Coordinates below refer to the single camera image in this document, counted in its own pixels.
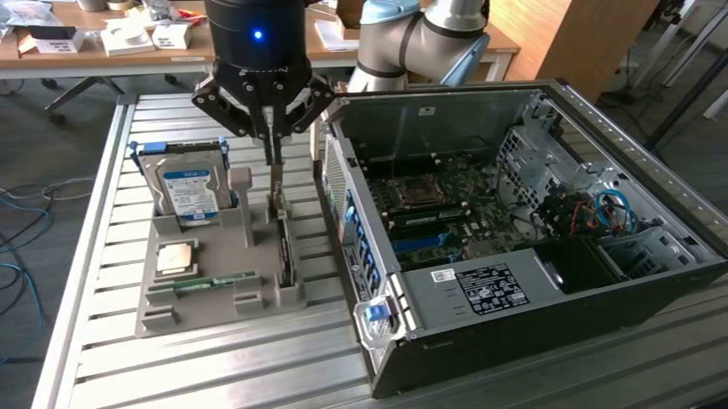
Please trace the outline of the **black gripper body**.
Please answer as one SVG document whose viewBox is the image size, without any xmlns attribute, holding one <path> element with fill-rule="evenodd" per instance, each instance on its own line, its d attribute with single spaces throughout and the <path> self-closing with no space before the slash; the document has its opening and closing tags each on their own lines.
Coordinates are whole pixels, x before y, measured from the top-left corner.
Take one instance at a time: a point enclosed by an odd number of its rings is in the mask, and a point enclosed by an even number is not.
<svg viewBox="0 0 728 409">
<path fill-rule="evenodd" d="M 305 1 L 207 1 L 215 79 L 246 106 L 286 106 L 312 78 Z"/>
</svg>

